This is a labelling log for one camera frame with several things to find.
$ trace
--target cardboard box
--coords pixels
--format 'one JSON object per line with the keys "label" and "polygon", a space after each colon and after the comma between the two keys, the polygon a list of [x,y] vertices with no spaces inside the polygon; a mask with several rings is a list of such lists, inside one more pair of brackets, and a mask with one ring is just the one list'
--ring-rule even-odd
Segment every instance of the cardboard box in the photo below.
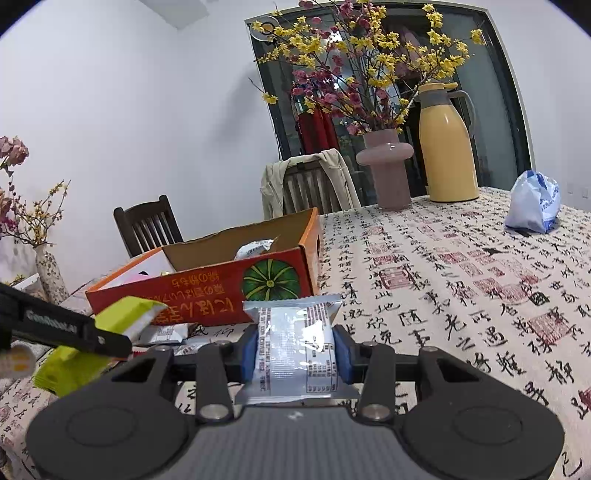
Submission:
{"label": "cardboard box", "polygon": [[[320,238],[316,208],[230,228],[146,252],[91,286],[86,297],[94,313],[130,295],[161,301],[169,308],[154,320],[156,325],[249,322],[242,311],[245,299],[278,300],[319,293]],[[268,253],[233,260],[243,245],[265,239],[275,239]],[[151,278],[138,280],[144,272]],[[172,273],[160,276],[162,272]]]}

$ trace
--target red curtain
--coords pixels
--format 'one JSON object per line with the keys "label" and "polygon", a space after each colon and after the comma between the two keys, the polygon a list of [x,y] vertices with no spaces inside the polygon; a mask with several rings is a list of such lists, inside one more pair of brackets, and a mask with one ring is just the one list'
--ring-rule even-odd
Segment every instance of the red curtain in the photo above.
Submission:
{"label": "red curtain", "polygon": [[300,113],[298,127],[305,154],[319,153],[329,148],[339,149],[335,126],[328,113],[319,110],[315,110],[311,115]]}

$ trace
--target wooden chair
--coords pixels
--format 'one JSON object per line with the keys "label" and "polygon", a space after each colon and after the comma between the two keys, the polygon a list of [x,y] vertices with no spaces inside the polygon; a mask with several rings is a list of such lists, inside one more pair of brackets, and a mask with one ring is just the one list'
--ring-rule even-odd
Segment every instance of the wooden chair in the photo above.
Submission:
{"label": "wooden chair", "polygon": [[319,160],[298,163],[286,169],[283,177],[283,214],[301,212],[308,208],[318,208],[319,214],[340,212],[335,188],[322,169]]}
{"label": "wooden chair", "polygon": [[183,241],[166,195],[127,210],[117,207],[113,216],[130,257]]}

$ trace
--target pink vase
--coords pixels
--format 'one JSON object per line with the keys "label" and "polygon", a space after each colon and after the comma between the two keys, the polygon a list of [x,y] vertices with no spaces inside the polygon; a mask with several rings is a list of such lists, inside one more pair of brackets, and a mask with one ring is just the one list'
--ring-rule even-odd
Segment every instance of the pink vase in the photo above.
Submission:
{"label": "pink vase", "polygon": [[399,141],[396,130],[378,130],[363,136],[365,150],[357,154],[359,165],[371,167],[378,206],[397,212],[410,205],[404,160],[414,154],[411,144]]}

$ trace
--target calligraphy tablecloth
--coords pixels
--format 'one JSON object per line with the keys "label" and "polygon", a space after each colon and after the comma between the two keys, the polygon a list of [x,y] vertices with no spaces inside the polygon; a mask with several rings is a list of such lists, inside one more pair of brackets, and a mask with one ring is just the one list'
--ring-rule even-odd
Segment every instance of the calligraphy tablecloth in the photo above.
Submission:
{"label": "calligraphy tablecloth", "polygon": [[[504,228],[509,193],[472,202],[414,199],[324,217],[323,293],[355,341],[416,355],[437,346],[553,410],[566,432],[553,479],[591,471],[591,214],[563,207],[560,226]],[[397,386],[399,411],[416,404]]]}

